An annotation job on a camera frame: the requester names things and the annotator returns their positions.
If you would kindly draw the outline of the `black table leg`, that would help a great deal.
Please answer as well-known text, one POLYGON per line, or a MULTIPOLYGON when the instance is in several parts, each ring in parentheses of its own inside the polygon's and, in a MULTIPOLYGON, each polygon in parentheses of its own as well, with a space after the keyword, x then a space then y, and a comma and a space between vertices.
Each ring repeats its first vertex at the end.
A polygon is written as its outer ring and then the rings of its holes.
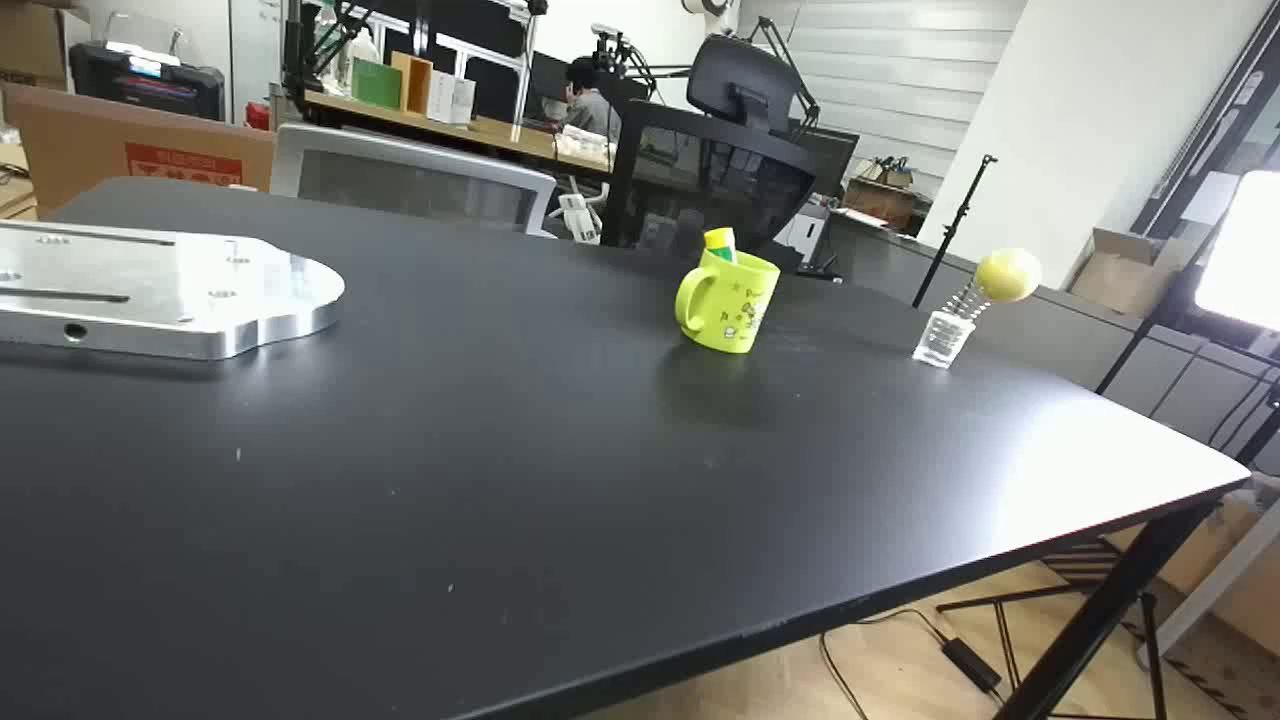
POLYGON ((1082 672, 1098 662, 1103 641, 1120 628, 1126 614, 1159 577, 1159 569, 1183 547, 1183 542, 1205 524, 1211 500, 1173 509, 1151 515, 1142 537, 1120 553, 1103 586, 1083 600, 1083 607, 1063 623, 1063 631, 1037 662, 1030 681, 1006 699, 995 720, 1050 720, 1082 672))

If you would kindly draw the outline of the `yellow ball on bottle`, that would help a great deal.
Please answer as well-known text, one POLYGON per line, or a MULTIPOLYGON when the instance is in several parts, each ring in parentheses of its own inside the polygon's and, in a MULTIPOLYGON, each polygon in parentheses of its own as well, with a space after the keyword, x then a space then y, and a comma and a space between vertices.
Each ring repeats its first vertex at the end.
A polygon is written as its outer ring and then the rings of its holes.
POLYGON ((1025 248, 993 252, 975 265, 975 289, 990 305, 1021 305, 1041 286, 1041 262, 1025 248))

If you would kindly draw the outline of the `yellow-green ceramic mug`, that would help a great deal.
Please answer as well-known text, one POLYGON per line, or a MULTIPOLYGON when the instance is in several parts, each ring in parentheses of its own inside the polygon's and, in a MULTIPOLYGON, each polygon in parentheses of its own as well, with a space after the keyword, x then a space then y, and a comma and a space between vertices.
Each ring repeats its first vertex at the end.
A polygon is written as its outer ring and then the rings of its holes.
POLYGON ((753 252, 736 252, 732 262, 703 252, 676 286, 676 328, 707 353, 747 358, 777 286, 779 268, 774 262, 753 252))

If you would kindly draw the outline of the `black office chair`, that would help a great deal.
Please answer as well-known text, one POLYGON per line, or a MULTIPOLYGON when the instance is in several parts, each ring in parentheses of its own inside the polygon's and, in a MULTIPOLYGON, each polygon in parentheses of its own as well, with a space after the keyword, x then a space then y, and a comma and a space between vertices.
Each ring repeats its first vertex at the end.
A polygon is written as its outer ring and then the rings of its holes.
POLYGON ((794 117, 796 73, 736 35, 707 35, 690 73, 690 106, 628 102, 605 199, 609 248, 697 255, 703 228, 732 228, 744 252, 783 273, 808 255, 779 233, 833 199, 856 135, 794 117))

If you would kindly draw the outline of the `grey mesh chair back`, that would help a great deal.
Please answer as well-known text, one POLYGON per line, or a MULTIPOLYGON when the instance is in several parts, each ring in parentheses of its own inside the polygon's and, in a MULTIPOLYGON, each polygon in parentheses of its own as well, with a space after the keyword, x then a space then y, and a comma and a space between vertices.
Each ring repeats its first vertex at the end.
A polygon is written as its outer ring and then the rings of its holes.
POLYGON ((281 126, 268 192, 539 235, 556 179, 440 144, 281 126))

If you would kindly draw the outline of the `brown cardboard box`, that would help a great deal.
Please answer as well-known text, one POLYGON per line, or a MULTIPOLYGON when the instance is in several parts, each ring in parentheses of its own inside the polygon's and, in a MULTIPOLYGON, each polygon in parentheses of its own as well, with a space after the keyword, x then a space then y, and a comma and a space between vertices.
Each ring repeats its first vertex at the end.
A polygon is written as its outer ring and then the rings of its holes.
POLYGON ((9 86, 5 111, 19 132, 41 216, 57 216, 118 178, 242 184, 255 192, 271 179, 271 135, 262 127, 37 86, 9 86))

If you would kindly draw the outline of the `bright studio light panel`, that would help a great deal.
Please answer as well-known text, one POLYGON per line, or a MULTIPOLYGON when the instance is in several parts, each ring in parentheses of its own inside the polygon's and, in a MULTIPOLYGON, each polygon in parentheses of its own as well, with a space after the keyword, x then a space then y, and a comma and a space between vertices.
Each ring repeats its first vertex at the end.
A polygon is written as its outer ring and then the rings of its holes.
POLYGON ((1196 305, 1280 332, 1280 174, 1247 174, 1211 242, 1196 305))

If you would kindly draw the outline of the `black printer on box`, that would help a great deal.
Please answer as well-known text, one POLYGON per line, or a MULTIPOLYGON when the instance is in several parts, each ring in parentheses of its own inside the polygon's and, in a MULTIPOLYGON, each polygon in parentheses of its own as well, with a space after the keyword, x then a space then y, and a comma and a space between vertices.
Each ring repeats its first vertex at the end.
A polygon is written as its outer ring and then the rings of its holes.
POLYGON ((97 102, 143 106, 182 117, 224 117, 224 76, 120 40, 70 47, 72 90, 97 102))

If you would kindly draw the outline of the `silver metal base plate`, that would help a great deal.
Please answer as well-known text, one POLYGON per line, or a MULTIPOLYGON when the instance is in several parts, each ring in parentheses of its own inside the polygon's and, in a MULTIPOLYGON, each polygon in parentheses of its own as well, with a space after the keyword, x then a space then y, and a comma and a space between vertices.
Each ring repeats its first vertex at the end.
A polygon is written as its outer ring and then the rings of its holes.
POLYGON ((0 341, 233 362, 334 323, 346 275, 262 235, 0 226, 0 341))

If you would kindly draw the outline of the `black tripod pole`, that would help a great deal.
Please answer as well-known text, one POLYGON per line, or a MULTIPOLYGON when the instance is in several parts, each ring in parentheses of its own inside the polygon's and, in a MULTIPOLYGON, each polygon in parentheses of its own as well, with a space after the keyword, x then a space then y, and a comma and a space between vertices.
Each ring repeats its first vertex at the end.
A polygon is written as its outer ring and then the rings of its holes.
POLYGON ((929 293, 932 293, 932 286, 938 286, 938 273, 942 273, 944 255, 951 252, 951 243, 958 243, 958 235, 962 235, 962 228, 965 228, 965 219, 970 219, 970 213, 974 213, 974 199, 975 199, 975 192, 979 192, 979 184, 985 184, 985 178, 990 178, 993 164, 1000 164, 1000 157, 995 157, 995 151, 985 151, 979 164, 975 164, 975 174, 974 174, 974 179, 970 179, 970 187, 965 187, 965 197, 962 197, 962 203, 958 203, 958 213, 951 213, 951 219, 944 226, 944 235, 942 235, 932 262, 929 262, 915 293, 914 293, 914 307, 921 307, 921 305, 929 300, 929 293))

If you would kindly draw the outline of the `black power adapter on floor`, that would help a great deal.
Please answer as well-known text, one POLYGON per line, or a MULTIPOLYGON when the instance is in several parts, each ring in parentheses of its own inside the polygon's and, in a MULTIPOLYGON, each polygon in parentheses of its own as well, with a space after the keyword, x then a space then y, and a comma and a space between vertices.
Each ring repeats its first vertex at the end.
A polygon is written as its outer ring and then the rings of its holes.
POLYGON ((1000 672, 962 637, 944 641, 942 654, 951 662, 951 668, 979 690, 985 695, 993 695, 1000 690, 1000 672))

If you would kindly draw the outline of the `wooden desk in background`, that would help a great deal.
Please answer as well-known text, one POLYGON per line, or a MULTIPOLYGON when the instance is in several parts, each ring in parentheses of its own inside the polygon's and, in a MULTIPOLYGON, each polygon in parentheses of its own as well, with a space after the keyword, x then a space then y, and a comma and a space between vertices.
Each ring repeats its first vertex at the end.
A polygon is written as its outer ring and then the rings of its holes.
POLYGON ((588 178, 612 174, 612 161, 561 151, 556 135, 545 127, 506 126, 506 120, 490 120, 490 117, 477 117, 470 126, 440 126, 440 120, 427 120, 424 111, 380 109, 380 106, 364 106, 364 102, 350 102, 350 95, 334 95, 334 92, 310 92, 301 102, 301 109, 315 126, 362 126, 362 127, 394 132, 394 135, 458 144, 470 151, 495 151, 506 161, 588 174, 588 178))

